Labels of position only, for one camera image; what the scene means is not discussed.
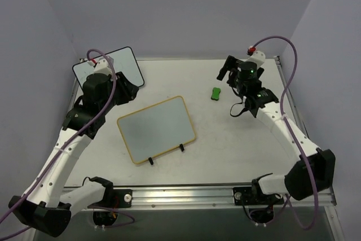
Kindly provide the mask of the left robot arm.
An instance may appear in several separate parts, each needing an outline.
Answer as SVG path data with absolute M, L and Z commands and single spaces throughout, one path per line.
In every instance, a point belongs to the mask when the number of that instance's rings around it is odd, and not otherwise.
M 105 123 L 114 107 L 136 98 L 139 88 L 123 73 L 116 78 L 93 73 L 83 84 L 83 94 L 67 113 L 59 138 L 42 172 L 22 196 L 14 195 L 8 207 L 17 219 L 52 237 L 67 228 L 71 218 L 95 204 L 112 208 L 118 203 L 113 183 L 90 178 L 80 188 L 66 194 L 63 187 L 83 151 Z

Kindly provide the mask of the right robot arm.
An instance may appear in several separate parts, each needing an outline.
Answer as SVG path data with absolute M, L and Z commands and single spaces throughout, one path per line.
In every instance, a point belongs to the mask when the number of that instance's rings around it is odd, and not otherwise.
M 239 60 L 228 56 L 217 80 L 228 76 L 227 84 L 241 98 L 242 113 L 252 116 L 265 125 L 278 140 L 292 167 L 286 174 L 269 173 L 252 180 L 251 198 L 265 202 L 273 194 L 288 194 L 303 200 L 314 192 L 332 186 L 336 157 L 331 150 L 322 150 L 281 111 L 280 99 L 262 86 L 264 55 Z

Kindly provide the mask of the yellow framed whiteboard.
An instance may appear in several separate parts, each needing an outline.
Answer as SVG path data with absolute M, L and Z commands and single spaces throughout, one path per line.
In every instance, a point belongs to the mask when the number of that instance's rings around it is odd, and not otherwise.
M 180 149 L 180 144 L 185 146 L 197 137 L 180 95 L 119 117 L 117 126 L 135 165 Z

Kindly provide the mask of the green whiteboard eraser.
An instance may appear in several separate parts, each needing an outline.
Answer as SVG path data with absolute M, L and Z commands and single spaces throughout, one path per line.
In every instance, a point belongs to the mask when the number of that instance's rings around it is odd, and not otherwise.
M 221 93 L 221 89 L 218 88 L 218 87 L 214 87 L 212 89 L 212 94 L 211 94 L 211 100 L 214 100 L 214 101 L 218 101 L 219 100 L 219 97 L 220 97 L 220 93 Z

